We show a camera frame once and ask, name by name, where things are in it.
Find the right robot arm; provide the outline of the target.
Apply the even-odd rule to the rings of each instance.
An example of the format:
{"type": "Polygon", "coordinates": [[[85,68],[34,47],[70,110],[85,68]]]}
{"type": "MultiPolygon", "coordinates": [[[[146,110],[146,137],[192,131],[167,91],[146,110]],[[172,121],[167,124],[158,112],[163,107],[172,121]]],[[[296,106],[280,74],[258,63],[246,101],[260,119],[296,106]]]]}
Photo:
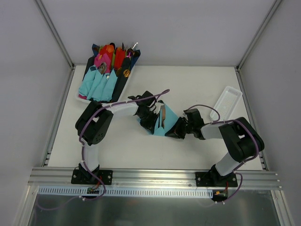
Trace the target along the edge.
{"type": "Polygon", "coordinates": [[[208,172],[196,172],[197,187],[237,187],[234,173],[245,162],[256,158],[264,149],[264,142],[250,123],[239,117],[234,120],[204,123],[196,108],[184,111],[186,117],[180,117],[174,126],[165,133],[166,137],[184,139],[192,134],[200,140],[221,139],[228,152],[208,172]]]}

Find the small white utensil tray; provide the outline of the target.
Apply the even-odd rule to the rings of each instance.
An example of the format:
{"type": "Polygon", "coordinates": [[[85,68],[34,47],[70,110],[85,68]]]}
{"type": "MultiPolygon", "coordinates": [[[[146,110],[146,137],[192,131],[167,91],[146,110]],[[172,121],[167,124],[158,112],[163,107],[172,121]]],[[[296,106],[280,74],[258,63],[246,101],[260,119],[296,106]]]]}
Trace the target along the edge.
{"type": "Polygon", "coordinates": [[[214,110],[210,112],[210,118],[213,121],[226,121],[234,112],[242,92],[230,86],[226,86],[222,94],[214,105],[214,110]]]}

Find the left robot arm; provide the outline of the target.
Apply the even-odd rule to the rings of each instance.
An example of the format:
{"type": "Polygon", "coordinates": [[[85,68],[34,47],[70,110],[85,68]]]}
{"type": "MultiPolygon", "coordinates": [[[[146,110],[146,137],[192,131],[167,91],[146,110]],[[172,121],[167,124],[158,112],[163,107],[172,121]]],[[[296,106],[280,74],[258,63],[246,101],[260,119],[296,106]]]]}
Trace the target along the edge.
{"type": "Polygon", "coordinates": [[[129,96],[122,102],[100,104],[92,101],[75,123],[82,144],[81,161],[73,170],[71,183],[75,185],[111,185],[113,171],[100,169],[98,144],[105,138],[114,118],[138,116],[140,125],[154,134],[158,113],[155,112],[159,95],[145,91],[141,96],[129,96]]]}

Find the teal paper napkin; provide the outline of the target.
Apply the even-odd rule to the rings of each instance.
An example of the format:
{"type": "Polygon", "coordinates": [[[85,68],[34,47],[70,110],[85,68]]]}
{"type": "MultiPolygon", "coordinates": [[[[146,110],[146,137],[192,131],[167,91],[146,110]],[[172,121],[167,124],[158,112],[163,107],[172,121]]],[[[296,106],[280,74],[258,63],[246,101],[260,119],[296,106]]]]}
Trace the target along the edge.
{"type": "Polygon", "coordinates": [[[164,137],[165,133],[168,132],[174,126],[174,124],[179,118],[167,104],[165,104],[165,108],[166,108],[166,118],[164,121],[165,128],[163,129],[162,127],[160,127],[158,129],[158,121],[157,121],[155,125],[155,132],[153,134],[154,136],[164,137]]]}

